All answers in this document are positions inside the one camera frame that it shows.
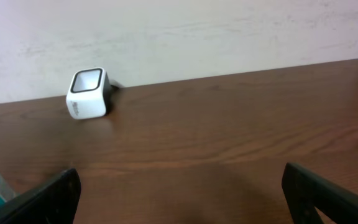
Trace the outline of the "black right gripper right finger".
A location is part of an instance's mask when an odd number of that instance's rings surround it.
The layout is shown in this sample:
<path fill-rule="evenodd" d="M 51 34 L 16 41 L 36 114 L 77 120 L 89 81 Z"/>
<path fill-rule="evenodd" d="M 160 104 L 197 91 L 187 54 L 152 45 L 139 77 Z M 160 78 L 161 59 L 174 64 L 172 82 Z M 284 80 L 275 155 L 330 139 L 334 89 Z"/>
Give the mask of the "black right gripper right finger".
<path fill-rule="evenodd" d="M 294 223 L 322 223 L 318 210 L 334 223 L 358 223 L 358 195 L 298 164 L 285 165 L 282 190 Z"/>

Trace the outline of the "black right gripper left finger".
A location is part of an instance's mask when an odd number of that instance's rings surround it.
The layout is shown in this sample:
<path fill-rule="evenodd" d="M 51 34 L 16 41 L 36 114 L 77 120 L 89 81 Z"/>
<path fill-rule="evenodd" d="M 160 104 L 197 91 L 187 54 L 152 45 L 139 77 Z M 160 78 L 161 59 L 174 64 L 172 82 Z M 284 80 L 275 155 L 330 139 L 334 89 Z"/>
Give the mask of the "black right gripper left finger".
<path fill-rule="evenodd" d="M 81 195 L 76 169 L 64 170 L 0 206 L 0 223 L 72 224 Z"/>

